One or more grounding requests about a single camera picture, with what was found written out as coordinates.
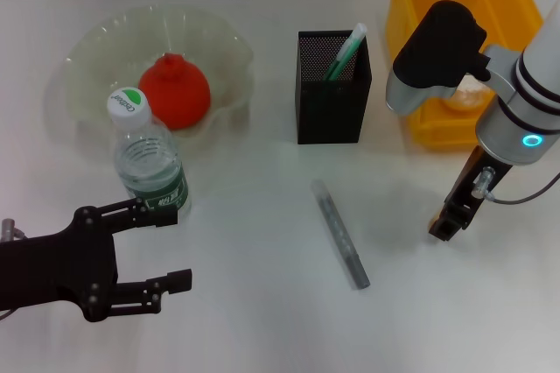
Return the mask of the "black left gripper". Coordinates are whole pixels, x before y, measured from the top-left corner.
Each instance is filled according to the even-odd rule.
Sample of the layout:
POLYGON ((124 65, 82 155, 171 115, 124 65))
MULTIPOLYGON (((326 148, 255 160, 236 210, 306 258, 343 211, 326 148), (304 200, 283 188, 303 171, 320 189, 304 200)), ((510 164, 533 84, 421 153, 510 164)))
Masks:
POLYGON ((178 219, 176 208, 149 209, 134 198, 79 208, 59 233, 1 243, 1 310, 68 301, 90 322, 160 313, 164 293, 192 289, 192 271, 115 286, 116 252, 108 229, 160 228, 178 219))

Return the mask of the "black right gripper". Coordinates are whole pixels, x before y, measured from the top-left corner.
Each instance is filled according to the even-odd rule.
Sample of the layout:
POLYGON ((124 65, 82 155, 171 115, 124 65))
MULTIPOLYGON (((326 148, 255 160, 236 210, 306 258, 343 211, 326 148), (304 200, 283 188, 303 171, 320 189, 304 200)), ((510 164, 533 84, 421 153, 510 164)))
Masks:
POLYGON ((477 145, 466 161, 449 197, 430 222, 428 232, 440 241, 450 241, 460 230, 466 229, 484 200, 510 171, 503 163, 477 145))

